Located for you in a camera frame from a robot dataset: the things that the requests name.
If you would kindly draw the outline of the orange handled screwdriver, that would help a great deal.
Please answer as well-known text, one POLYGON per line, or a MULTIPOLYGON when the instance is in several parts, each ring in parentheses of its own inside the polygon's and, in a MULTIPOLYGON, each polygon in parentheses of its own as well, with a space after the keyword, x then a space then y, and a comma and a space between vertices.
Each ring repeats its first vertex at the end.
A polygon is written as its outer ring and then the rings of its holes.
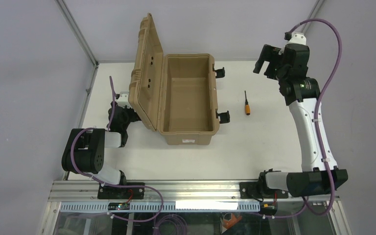
POLYGON ((244 95, 245 95, 245 106, 244 106, 244 110, 245 110, 245 114, 247 116, 249 116, 251 114, 251 109, 250 109, 250 105, 249 105, 249 102, 248 102, 248 99, 247 99, 247 93, 246 91, 244 91, 244 95))

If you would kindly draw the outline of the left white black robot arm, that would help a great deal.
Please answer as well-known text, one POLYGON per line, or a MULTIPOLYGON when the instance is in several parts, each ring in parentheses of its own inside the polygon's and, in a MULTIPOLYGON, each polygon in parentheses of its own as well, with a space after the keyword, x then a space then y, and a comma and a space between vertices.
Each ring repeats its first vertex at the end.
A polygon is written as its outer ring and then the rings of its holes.
POLYGON ((125 174, 104 161, 106 148, 124 147, 128 140, 127 128, 139 116, 128 102, 129 92, 120 92, 108 110, 108 127, 74 128, 70 132, 61 165, 64 171, 82 174, 99 180, 102 185, 127 185, 125 174))

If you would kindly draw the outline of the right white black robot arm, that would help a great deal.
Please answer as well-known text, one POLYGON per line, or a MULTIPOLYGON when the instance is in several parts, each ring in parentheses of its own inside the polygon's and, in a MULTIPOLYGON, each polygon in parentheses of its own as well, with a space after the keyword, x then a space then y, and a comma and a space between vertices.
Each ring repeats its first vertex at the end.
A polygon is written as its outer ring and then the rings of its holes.
POLYGON ((310 56, 306 37, 299 32, 287 32, 285 40, 287 43, 283 48, 264 45, 253 72, 259 74, 264 62, 269 63, 264 75, 277 80, 293 116, 301 148, 302 170, 264 171, 259 175, 257 192, 271 196, 283 190, 293 197, 330 194, 348 180, 348 173, 338 168, 330 151, 321 123, 319 84, 306 75, 310 56))

